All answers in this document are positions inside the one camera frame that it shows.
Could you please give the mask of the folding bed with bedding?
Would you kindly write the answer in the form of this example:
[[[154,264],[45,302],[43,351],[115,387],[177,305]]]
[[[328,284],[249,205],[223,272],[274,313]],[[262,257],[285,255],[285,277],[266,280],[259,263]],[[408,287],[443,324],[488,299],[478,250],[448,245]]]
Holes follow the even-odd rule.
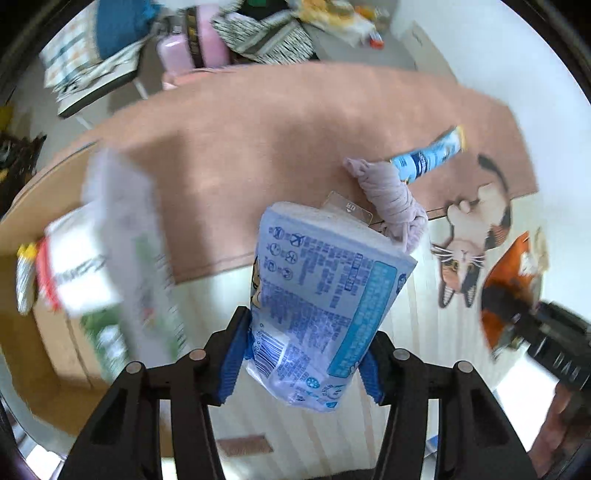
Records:
[[[60,118],[134,80],[160,11],[154,1],[93,1],[49,40],[39,58]]]

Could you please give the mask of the blue slim snack pack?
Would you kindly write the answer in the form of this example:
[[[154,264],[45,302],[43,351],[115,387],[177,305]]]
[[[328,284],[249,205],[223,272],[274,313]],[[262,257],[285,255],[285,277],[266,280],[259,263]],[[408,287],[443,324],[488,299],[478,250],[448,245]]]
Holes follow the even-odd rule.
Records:
[[[444,132],[430,145],[394,156],[389,162],[398,169],[403,182],[414,183],[465,150],[465,130],[458,125]]]

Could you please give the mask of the pink plush rug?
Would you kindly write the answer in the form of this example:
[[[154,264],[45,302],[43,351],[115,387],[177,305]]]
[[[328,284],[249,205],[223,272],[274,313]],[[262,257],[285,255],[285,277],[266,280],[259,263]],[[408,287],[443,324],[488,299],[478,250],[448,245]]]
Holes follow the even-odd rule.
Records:
[[[263,210],[318,206],[331,192],[367,200],[346,158],[380,161],[465,129],[468,149],[411,186],[431,217],[490,182],[478,156],[506,176],[512,197],[537,191],[510,109],[457,82],[417,71],[308,62],[208,74],[119,110],[49,163],[64,169],[93,142],[136,162],[157,184],[179,282],[252,261]]]

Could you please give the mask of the green striped cloth pack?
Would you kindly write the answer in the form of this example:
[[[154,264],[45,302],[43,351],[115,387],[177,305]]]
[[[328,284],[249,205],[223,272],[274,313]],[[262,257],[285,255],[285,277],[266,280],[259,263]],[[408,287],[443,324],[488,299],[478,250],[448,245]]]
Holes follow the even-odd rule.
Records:
[[[93,348],[102,378],[112,383],[130,361],[119,309],[112,307],[86,314],[80,325]]]

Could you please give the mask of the lilac towel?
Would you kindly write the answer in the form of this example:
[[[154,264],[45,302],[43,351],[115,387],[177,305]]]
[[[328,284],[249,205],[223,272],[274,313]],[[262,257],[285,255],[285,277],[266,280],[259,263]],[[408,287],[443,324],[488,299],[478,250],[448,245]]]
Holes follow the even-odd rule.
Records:
[[[419,246],[428,226],[425,208],[390,162],[346,158],[344,167],[358,181],[384,223],[384,234],[407,254]]]

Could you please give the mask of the blue wet wipes pack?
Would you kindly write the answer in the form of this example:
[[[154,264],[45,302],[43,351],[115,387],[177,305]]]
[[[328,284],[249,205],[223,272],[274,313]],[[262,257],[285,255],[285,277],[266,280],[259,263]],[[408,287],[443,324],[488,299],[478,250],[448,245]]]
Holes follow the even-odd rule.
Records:
[[[276,202],[260,218],[246,369],[276,399],[339,406],[416,260],[366,224]]]

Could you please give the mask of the white plastic package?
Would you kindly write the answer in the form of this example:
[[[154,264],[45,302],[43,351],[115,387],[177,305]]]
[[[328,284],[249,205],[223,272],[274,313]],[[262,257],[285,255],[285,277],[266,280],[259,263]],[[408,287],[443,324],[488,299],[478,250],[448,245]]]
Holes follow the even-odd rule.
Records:
[[[84,205],[45,229],[49,262],[63,310],[71,317],[109,309],[121,302],[108,271],[109,255],[92,208]]]

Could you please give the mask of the orange fabric item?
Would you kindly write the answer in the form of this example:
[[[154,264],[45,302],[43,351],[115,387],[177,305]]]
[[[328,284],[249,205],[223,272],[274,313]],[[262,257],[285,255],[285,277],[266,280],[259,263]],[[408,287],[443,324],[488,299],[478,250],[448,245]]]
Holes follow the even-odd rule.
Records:
[[[548,269],[546,237],[539,228],[535,233],[526,231],[517,237],[486,277],[481,293],[481,324],[494,359],[505,348],[517,350],[522,340],[510,327],[513,314],[505,320],[501,313],[494,312],[494,307],[503,307],[505,303],[490,290],[499,287],[502,293],[532,307],[540,300],[543,275]]]

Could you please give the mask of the grey seat cushion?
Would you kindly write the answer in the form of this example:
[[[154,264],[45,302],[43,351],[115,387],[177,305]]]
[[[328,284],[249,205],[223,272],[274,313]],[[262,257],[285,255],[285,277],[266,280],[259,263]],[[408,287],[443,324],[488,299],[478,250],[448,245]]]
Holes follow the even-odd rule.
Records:
[[[363,63],[372,66],[387,66],[401,70],[416,71],[417,65],[412,55],[391,32],[390,27],[397,13],[400,2],[397,0],[351,1],[353,6],[362,5],[383,8],[389,15],[388,26],[380,31],[384,40],[382,49],[374,49],[369,44],[351,46],[335,35],[325,33],[315,26],[304,24],[304,29],[311,36],[315,54],[323,61],[345,63]]]

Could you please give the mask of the brown cardboard box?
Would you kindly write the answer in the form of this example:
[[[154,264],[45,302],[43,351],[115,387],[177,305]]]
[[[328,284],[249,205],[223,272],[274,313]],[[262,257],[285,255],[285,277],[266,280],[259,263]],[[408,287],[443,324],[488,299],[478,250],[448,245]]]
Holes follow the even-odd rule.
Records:
[[[152,179],[86,147],[32,181],[1,222],[1,390],[23,423],[80,432],[131,361],[186,337]]]

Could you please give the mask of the black white patterned bag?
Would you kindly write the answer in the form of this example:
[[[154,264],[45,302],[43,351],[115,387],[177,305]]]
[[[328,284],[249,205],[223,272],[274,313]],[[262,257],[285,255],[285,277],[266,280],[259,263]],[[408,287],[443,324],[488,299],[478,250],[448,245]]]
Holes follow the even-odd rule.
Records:
[[[318,59],[289,1],[228,1],[211,26],[236,59],[288,65]]]

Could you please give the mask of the red striped cloth pack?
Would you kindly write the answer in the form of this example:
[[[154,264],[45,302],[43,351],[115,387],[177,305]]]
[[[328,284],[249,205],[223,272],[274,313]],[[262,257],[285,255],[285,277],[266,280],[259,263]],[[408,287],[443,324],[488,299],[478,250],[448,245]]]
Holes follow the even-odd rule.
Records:
[[[52,276],[49,262],[48,240],[46,237],[43,237],[37,243],[35,267],[39,296],[42,298],[47,308],[52,312],[61,311],[63,307],[57,295],[56,285]]]

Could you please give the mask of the pink suitcase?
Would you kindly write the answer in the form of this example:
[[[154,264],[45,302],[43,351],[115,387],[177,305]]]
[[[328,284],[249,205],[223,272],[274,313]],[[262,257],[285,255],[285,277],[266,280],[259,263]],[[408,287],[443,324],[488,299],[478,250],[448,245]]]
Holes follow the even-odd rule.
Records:
[[[162,10],[156,30],[156,51],[165,72],[182,74],[230,64],[228,47],[211,24],[219,10],[217,4]]]

